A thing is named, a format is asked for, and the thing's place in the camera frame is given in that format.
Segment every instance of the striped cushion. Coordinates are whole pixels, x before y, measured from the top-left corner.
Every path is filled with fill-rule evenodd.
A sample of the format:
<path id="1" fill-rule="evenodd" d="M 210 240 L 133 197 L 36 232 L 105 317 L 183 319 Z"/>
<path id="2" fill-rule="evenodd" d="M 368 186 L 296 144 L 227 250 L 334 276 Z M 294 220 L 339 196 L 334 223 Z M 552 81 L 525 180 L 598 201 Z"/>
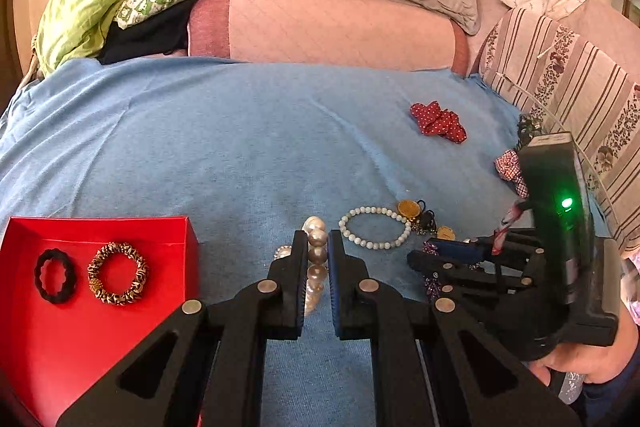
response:
<path id="1" fill-rule="evenodd" d="M 640 250 L 638 84 L 585 38 L 524 9 L 507 13 L 489 34 L 480 73 L 509 102 L 544 118 L 546 131 L 571 131 L 593 166 L 582 158 L 623 256 Z"/>

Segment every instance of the silver rivet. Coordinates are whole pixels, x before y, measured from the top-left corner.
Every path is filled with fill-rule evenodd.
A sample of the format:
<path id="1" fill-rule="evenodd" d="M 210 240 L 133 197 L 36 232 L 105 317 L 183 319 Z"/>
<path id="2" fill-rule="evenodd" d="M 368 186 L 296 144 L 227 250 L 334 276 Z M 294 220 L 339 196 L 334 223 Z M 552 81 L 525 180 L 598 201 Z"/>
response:
<path id="1" fill-rule="evenodd" d="M 456 309 L 456 303 L 451 299 L 443 297 L 436 301 L 436 309 L 442 313 L 450 313 Z"/>
<path id="2" fill-rule="evenodd" d="M 196 299 L 190 299 L 182 303 L 182 312 L 187 315 L 198 313 L 202 309 L 202 303 Z"/>
<path id="3" fill-rule="evenodd" d="M 271 293 L 276 290 L 278 287 L 278 283 L 272 281 L 271 279 L 265 279 L 258 282 L 258 292 L 260 293 Z"/>
<path id="4" fill-rule="evenodd" d="M 360 281 L 360 284 L 358 284 L 358 287 L 364 292 L 371 293 L 378 291 L 380 284 L 378 284 L 378 281 L 375 279 L 363 279 Z"/>

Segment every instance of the black hair tie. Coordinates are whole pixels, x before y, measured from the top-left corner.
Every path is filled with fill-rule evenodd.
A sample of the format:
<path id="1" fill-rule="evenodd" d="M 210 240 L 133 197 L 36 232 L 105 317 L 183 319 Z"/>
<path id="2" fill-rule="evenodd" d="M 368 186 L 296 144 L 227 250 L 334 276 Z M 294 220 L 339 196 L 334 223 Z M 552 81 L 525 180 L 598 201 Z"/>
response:
<path id="1" fill-rule="evenodd" d="M 65 282 L 62 283 L 62 288 L 55 295 L 47 293 L 47 291 L 42 286 L 42 281 L 40 280 L 40 274 L 42 272 L 42 267 L 47 261 L 60 261 L 62 266 L 65 267 Z M 51 304 L 62 304 L 67 302 L 71 295 L 74 294 L 76 290 L 76 281 L 78 277 L 76 277 L 76 268 L 71 261 L 71 258 L 64 253 L 62 250 L 58 250 L 58 248 L 54 248 L 52 250 L 45 250 L 38 257 L 38 261 L 36 263 L 36 267 L 33 269 L 33 276 L 35 277 L 35 285 L 38 293 L 40 293 L 40 297 L 49 301 Z"/>

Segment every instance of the red open box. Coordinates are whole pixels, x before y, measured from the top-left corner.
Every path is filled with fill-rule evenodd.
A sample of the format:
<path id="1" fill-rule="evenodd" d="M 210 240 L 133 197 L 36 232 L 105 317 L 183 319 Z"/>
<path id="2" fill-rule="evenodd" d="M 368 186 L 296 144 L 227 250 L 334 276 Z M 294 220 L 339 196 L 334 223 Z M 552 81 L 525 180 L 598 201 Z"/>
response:
<path id="1" fill-rule="evenodd" d="M 132 244 L 147 261 L 140 301 L 108 305 L 89 290 L 86 268 L 110 241 Z M 42 299 L 34 285 L 36 260 L 48 248 L 67 253 L 76 267 L 76 291 L 61 305 Z M 113 255 L 100 279 L 121 293 L 135 268 L 125 256 Z M 41 279 L 55 293 L 64 270 L 47 263 Z M 187 217 L 12 217 L 0 247 L 0 372 L 42 425 L 53 427 L 82 393 L 197 294 L 198 243 Z"/>

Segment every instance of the brown pillow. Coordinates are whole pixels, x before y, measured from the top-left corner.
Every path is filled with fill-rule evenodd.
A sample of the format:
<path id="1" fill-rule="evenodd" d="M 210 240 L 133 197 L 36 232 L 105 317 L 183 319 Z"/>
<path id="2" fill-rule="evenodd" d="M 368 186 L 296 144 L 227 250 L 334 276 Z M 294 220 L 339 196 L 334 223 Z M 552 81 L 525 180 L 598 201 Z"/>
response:
<path id="1" fill-rule="evenodd" d="M 189 54 L 462 75 L 469 61 L 460 26 L 397 0 L 199 0 Z"/>

